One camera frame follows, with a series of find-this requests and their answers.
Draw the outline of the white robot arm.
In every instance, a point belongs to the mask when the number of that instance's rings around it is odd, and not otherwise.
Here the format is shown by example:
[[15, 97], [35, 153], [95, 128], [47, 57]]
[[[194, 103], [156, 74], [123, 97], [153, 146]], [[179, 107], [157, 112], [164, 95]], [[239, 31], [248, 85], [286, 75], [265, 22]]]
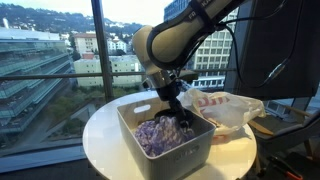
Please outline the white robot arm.
[[177, 96], [177, 76], [201, 43], [222, 27], [221, 20], [245, 0], [191, 0], [175, 18], [155, 27], [146, 25], [133, 36], [133, 49], [159, 98], [167, 101], [182, 128], [190, 128], [193, 115]]

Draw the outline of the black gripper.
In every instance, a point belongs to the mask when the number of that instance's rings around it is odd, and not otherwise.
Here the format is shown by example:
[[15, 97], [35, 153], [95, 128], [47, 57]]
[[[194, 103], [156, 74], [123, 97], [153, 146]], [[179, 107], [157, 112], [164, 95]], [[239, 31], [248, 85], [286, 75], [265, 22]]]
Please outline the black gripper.
[[182, 128], [190, 127], [189, 116], [184, 112], [181, 102], [177, 99], [180, 89], [175, 80], [163, 79], [159, 80], [155, 85], [159, 98], [167, 101], [173, 112], [179, 112], [178, 122]]

